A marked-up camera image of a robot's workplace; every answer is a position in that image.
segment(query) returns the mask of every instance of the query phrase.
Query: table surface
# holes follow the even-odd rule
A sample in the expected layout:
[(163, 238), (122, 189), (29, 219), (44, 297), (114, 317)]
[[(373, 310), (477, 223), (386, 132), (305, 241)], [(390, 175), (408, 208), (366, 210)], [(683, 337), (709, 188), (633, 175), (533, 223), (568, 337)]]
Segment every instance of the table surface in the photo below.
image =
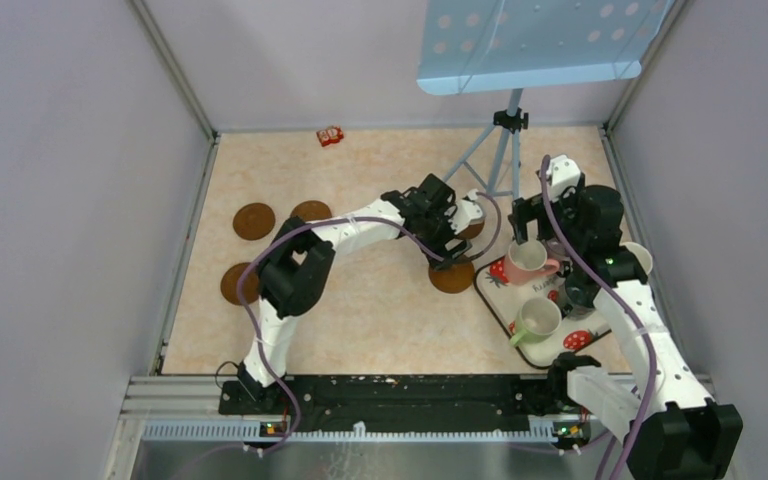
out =
[[(222, 135), (204, 209), (163, 364), (165, 374), (212, 374), (225, 360), (248, 353), (253, 329), (245, 310), (228, 303), (219, 284), (232, 265), (251, 261), (268, 246), (293, 207), (320, 200), (335, 215), (367, 205), (381, 193), (418, 185), (428, 173), (443, 175), (481, 129), (345, 131), (323, 148), (314, 132)], [(498, 133), (470, 163), (489, 172)], [(595, 126), (531, 128), (522, 132), (521, 192), (539, 192), (535, 172), (544, 154), (567, 154), (588, 184), (613, 185)], [(502, 180), (508, 182), (510, 173)], [(458, 195), (477, 188), (461, 169), (449, 181)], [(502, 197), (503, 216), (510, 197)], [(267, 237), (246, 241), (232, 228), (244, 205), (263, 202), (277, 224)], [(474, 249), (490, 240), (487, 225)], [(499, 257), (512, 230), (502, 219), (496, 245), (476, 267)], [(431, 286), (427, 262), (407, 239), (383, 242), (335, 262), (319, 303), (299, 322), (288, 357), (296, 374), (536, 373), (509, 346), (505, 332), (473, 288), (457, 295)], [(612, 372), (628, 372), (613, 335), (582, 351)]]

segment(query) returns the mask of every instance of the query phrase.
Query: round coaster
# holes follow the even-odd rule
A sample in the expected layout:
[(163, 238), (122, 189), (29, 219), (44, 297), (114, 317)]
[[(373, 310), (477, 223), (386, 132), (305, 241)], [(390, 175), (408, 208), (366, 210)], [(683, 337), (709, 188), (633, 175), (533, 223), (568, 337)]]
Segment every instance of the round coaster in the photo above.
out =
[[(234, 305), (242, 305), (240, 299), (237, 298), (237, 281), (240, 280), (240, 275), (243, 274), (243, 270), (248, 266), (249, 262), (245, 262), (238, 263), (229, 268), (225, 275), (222, 276), (222, 282), (219, 284), (222, 296)], [(245, 297), (246, 302), (252, 303), (257, 300), (257, 286), (259, 283), (257, 274), (254, 272), (250, 273), (246, 281), (243, 282), (243, 297)]]
[(331, 218), (331, 209), (319, 200), (308, 200), (296, 205), (290, 216), (300, 217), (305, 222), (327, 220)]
[(275, 227), (275, 212), (264, 203), (250, 203), (234, 215), (234, 231), (243, 240), (260, 240)]
[(472, 262), (457, 263), (448, 270), (435, 271), (428, 267), (428, 279), (434, 288), (443, 293), (461, 293), (470, 285), (475, 277), (475, 265)]
[(456, 236), (461, 240), (472, 240), (473, 238), (477, 237), (482, 230), (484, 230), (484, 222), (470, 225), (466, 227), (463, 232), (457, 234)]

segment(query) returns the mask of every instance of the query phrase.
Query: small red box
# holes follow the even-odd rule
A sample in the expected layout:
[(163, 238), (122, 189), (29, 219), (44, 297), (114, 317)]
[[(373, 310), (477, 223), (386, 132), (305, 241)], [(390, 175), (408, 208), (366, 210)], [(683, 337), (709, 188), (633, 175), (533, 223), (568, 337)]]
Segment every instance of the small red box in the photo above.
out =
[(331, 125), (325, 130), (316, 132), (316, 138), (319, 139), (319, 144), (323, 147), (332, 143), (339, 143), (343, 139), (343, 130), (336, 125)]

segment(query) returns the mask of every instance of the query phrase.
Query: tray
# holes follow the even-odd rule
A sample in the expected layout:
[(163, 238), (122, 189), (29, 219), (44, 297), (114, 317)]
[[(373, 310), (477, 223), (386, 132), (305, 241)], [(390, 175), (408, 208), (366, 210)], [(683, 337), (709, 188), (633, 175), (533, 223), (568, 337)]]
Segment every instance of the tray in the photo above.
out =
[[(564, 279), (551, 275), (525, 285), (511, 285), (506, 283), (500, 274), (503, 261), (504, 257), (499, 257), (479, 268), (475, 272), (473, 283), (484, 304), (510, 338), (513, 334), (513, 322), (522, 304), (535, 297), (555, 297)], [(560, 353), (578, 352), (610, 332), (607, 320), (594, 311), (583, 318), (564, 318), (558, 331), (551, 337), (540, 343), (521, 345), (517, 347), (517, 351), (532, 367), (547, 369)]]

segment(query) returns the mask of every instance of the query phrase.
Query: green mug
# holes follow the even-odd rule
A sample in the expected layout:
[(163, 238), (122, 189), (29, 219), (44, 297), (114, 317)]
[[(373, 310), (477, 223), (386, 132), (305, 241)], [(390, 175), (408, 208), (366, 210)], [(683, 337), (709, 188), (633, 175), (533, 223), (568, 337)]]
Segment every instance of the green mug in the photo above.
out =
[(561, 326), (561, 309), (544, 297), (532, 298), (517, 312), (511, 346), (540, 343), (551, 337)]

